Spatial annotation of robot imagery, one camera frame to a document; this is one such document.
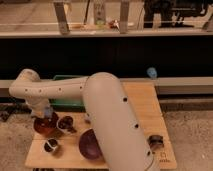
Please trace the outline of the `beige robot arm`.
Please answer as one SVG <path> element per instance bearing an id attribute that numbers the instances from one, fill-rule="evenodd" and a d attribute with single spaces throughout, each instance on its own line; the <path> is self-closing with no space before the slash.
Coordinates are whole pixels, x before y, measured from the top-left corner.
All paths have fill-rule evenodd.
<path id="1" fill-rule="evenodd" d="M 43 99 L 81 99 L 109 171 L 160 171 L 120 80 L 107 72 L 42 81 L 24 69 L 9 93 L 35 104 Z"/>

